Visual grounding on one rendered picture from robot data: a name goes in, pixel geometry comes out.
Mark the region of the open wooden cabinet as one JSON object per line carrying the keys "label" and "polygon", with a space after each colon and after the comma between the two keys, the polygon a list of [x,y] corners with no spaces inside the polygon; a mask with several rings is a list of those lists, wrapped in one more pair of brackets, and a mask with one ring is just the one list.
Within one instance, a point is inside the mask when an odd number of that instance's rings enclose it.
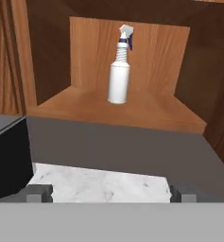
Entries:
{"label": "open wooden cabinet", "polygon": [[[37,105],[36,162],[162,175],[212,162],[224,90],[224,3],[204,0],[26,0]],[[122,25],[127,102],[108,101]]]}

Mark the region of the white spray bottle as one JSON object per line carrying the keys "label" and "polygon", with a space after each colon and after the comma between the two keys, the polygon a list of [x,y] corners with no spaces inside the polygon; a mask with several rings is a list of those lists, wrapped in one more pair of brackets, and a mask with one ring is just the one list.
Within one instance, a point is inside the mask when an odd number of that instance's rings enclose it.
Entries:
{"label": "white spray bottle", "polygon": [[132,49],[134,27],[122,25],[119,30],[120,37],[117,43],[115,60],[111,64],[108,90],[108,101],[116,105],[127,102],[130,70],[128,49]]}

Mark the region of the wooden cabinet door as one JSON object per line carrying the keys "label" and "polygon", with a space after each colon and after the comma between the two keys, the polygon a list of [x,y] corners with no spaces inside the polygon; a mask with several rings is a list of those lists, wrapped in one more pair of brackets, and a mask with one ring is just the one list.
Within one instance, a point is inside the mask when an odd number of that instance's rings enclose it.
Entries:
{"label": "wooden cabinet door", "polygon": [[0,114],[36,105],[26,0],[0,0]]}

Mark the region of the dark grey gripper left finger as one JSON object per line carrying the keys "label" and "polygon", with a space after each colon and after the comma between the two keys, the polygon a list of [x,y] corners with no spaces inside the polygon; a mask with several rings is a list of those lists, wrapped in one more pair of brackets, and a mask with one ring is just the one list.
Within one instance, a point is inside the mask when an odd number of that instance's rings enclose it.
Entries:
{"label": "dark grey gripper left finger", "polygon": [[1,198],[0,202],[13,202],[13,203],[53,202],[52,193],[53,193],[52,184],[30,184],[17,194]]}

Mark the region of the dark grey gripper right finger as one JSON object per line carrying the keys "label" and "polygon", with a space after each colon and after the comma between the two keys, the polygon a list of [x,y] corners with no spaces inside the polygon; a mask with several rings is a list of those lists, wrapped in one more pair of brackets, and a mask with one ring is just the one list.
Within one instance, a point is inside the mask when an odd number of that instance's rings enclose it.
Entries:
{"label": "dark grey gripper right finger", "polygon": [[211,202],[212,198],[198,186],[188,182],[175,182],[169,185],[171,202],[193,203]]}

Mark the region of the black microwave oven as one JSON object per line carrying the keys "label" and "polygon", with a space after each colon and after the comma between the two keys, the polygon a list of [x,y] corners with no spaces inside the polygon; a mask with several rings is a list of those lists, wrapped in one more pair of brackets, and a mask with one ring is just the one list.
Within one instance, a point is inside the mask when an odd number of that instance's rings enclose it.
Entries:
{"label": "black microwave oven", "polygon": [[0,114],[0,199],[20,192],[33,175],[26,119]]}

